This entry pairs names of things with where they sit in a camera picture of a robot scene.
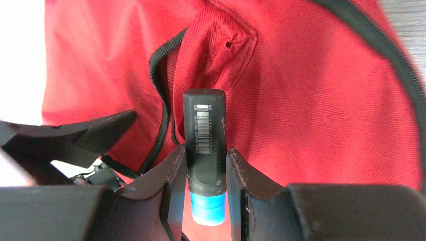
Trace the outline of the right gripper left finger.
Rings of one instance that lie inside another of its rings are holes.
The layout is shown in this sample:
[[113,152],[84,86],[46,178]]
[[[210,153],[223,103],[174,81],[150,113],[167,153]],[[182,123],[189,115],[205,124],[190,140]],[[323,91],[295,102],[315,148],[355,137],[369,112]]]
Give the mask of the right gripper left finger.
[[36,185],[1,152],[1,240],[180,240],[186,153],[127,186]]

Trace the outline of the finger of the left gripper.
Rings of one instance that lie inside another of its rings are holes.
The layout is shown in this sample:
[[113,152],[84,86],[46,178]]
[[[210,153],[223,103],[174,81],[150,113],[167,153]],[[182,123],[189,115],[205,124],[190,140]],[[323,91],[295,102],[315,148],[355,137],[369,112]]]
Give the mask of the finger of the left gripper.
[[132,125],[125,111],[100,119],[58,126],[1,121],[1,148],[39,185],[72,184],[51,161],[88,168],[108,152]]

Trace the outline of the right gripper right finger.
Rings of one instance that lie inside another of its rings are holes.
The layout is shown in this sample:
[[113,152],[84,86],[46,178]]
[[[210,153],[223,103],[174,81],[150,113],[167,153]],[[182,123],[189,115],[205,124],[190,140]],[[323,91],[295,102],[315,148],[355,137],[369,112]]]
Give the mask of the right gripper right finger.
[[232,240],[425,240],[425,197],[396,185],[290,184],[226,155]]

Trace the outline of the red backpack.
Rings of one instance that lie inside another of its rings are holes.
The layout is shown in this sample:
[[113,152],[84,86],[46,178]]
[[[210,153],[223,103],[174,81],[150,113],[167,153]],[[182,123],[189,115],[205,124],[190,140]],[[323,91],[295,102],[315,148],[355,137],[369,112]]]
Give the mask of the red backpack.
[[[46,1],[45,40],[43,122],[134,112],[102,156],[125,180],[185,143],[186,91],[218,89],[227,152],[279,185],[425,197],[425,91],[379,1]],[[184,215],[185,239],[232,240],[228,189],[222,224],[188,186]]]

